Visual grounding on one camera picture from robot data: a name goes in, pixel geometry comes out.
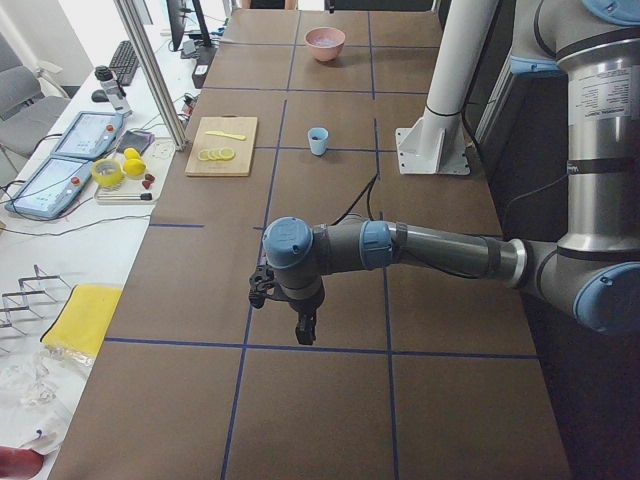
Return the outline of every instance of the office chair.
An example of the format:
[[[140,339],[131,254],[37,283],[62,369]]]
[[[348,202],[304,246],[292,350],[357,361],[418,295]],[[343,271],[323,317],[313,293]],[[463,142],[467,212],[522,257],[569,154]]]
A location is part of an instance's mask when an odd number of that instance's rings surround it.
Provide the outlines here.
[[[432,5],[433,0],[325,0],[324,9],[426,12]]]
[[[0,35],[0,151],[16,173],[69,103],[68,95],[49,77],[60,71],[51,63],[39,62],[34,74]],[[51,83],[63,97],[44,96],[38,78]]]

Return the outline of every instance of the yellow cloth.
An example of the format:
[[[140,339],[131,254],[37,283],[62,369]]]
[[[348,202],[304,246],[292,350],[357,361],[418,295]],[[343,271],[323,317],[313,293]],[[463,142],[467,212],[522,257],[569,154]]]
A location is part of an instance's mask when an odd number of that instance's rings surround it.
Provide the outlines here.
[[[53,325],[40,341],[95,358],[100,351],[122,289],[77,285]]]

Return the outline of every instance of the white tabletop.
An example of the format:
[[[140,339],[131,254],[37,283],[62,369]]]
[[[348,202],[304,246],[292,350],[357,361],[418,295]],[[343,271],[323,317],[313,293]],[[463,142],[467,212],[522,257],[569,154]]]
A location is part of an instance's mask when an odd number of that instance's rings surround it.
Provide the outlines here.
[[[191,80],[195,62],[181,60],[178,53],[170,52],[167,47],[168,38],[160,37],[153,27],[150,27],[148,33],[171,98],[175,100],[176,111],[179,112],[185,93],[192,96],[199,93]],[[91,93],[98,88],[99,83],[92,73],[50,133],[64,132],[80,111],[113,111],[109,103],[93,103],[90,100]],[[126,87],[126,92],[133,113],[126,119],[125,130],[148,128],[156,137],[168,136],[141,68],[132,84]],[[57,139],[43,141],[18,175],[18,179],[27,179],[47,158],[56,141]],[[9,191],[13,193],[18,187],[12,188]],[[86,203],[69,216],[48,222],[27,220],[0,208],[0,221],[6,224],[7,229],[40,235],[9,231],[0,234],[0,293],[17,291],[18,279],[33,276],[34,265],[48,274],[60,275],[71,286],[124,286],[149,224],[153,205],[99,205],[93,199],[96,189],[97,185],[91,182],[78,199],[78,202],[87,200]],[[121,217],[138,218],[120,219]],[[107,221],[82,228],[104,220]],[[71,232],[61,236],[47,235],[67,231]],[[70,290],[57,280],[47,280],[42,286],[59,302],[52,302],[44,296],[32,298],[33,310],[42,319],[30,312],[13,315],[16,326],[26,335],[12,328],[0,328],[0,348],[10,352],[0,350],[2,446],[19,447],[35,430],[50,421],[52,416],[58,418],[71,415],[89,374],[89,368],[76,367],[71,362],[52,360],[43,355],[40,336],[55,320]],[[24,405],[26,388],[34,384],[35,365],[43,358],[44,366],[49,370],[49,374],[44,377],[44,384],[51,388],[56,398],[40,406]],[[54,459],[55,452],[47,457],[45,467],[34,478],[47,478]]]

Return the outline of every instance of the black bottle cap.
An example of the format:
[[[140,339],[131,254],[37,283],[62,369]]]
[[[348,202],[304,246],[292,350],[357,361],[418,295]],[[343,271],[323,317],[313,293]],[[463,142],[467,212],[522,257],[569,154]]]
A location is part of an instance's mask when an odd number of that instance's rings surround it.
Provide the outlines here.
[[[109,67],[106,67],[104,65],[100,65],[96,67],[95,73],[96,73],[96,78],[101,82],[104,82],[107,80],[113,80],[113,72],[109,69]]]

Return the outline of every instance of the yellow knife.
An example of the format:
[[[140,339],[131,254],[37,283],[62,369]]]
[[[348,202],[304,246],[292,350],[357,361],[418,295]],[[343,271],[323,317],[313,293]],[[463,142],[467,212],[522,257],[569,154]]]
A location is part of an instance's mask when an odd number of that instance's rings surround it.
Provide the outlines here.
[[[217,135],[218,137],[234,138],[236,140],[246,140],[246,135],[238,135],[237,133],[227,133],[222,130],[209,130],[205,132],[207,135]]]

